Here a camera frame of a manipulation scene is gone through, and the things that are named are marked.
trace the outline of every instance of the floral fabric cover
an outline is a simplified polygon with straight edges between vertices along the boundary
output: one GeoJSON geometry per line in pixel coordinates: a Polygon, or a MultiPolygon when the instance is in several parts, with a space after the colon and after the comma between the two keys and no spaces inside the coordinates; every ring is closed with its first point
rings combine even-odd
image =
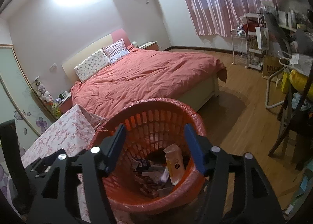
{"type": "MultiPolygon", "coordinates": [[[[106,120],[106,118],[89,113],[80,105],[75,105],[52,124],[26,151],[22,157],[23,166],[26,167],[36,159],[48,156],[60,149],[64,149],[70,157],[87,149],[95,130],[106,120]]],[[[78,186],[77,192],[81,217],[90,222],[83,183],[78,186]]],[[[12,205],[9,188],[7,188],[7,199],[12,205]]],[[[114,210],[114,214],[119,224],[133,223],[128,213],[114,210]]]]}
{"type": "Polygon", "coordinates": [[[117,62],[123,56],[129,54],[129,51],[125,47],[124,40],[122,38],[108,47],[103,47],[102,50],[107,55],[107,57],[109,57],[112,64],[117,62]]]}
{"type": "Polygon", "coordinates": [[[102,49],[90,55],[81,64],[75,67],[75,72],[80,81],[84,83],[101,69],[110,65],[110,59],[105,55],[102,49]]]}

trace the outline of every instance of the nightstand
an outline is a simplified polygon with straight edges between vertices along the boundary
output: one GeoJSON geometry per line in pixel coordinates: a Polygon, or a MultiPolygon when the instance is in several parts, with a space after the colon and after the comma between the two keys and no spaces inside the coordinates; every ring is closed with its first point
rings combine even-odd
{"type": "Polygon", "coordinates": [[[154,50],[154,51],[159,50],[159,46],[157,45],[156,41],[145,43],[145,44],[139,46],[138,48],[145,49],[145,50],[154,50]]]}
{"type": "Polygon", "coordinates": [[[58,106],[62,113],[66,113],[68,110],[70,110],[73,107],[73,100],[72,100],[72,94],[69,93],[64,99],[62,99],[62,102],[58,106]]]}

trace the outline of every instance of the bed leg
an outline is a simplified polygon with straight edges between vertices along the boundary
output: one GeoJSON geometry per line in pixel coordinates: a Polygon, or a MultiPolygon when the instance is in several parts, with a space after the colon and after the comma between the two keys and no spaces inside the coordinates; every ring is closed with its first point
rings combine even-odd
{"type": "Polygon", "coordinates": [[[217,76],[213,77],[214,81],[214,96],[218,97],[219,96],[219,79],[217,76]]]}

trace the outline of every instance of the pillow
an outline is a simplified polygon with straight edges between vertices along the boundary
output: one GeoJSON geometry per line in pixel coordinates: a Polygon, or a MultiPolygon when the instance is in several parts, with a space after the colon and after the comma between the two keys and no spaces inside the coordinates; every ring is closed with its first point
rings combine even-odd
{"type": "Polygon", "coordinates": [[[117,62],[120,58],[126,54],[129,54],[129,51],[126,49],[124,40],[122,38],[108,47],[103,47],[102,50],[112,63],[117,62]]]}
{"type": "Polygon", "coordinates": [[[75,67],[75,72],[82,83],[96,74],[104,67],[110,65],[110,59],[104,54],[102,49],[90,55],[81,64],[75,67]]]}

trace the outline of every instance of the bed frame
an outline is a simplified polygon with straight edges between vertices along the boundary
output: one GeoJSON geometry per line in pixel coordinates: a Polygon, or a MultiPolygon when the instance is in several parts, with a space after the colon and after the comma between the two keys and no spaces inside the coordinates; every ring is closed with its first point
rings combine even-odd
{"type": "MultiPolygon", "coordinates": [[[[74,67],[76,67],[78,64],[80,64],[83,60],[88,58],[97,50],[101,49],[104,46],[111,45],[121,38],[124,40],[125,46],[130,45],[129,38],[125,31],[123,29],[119,29],[90,44],[78,54],[74,55],[69,60],[64,62],[62,64],[62,67],[72,84],[74,84],[76,81],[79,81],[79,78],[75,73],[74,67]]],[[[195,111],[198,111],[212,96],[216,97],[218,95],[219,82],[217,75],[215,74],[207,80],[200,82],[190,91],[179,97],[178,100],[191,106],[195,111]]]]}

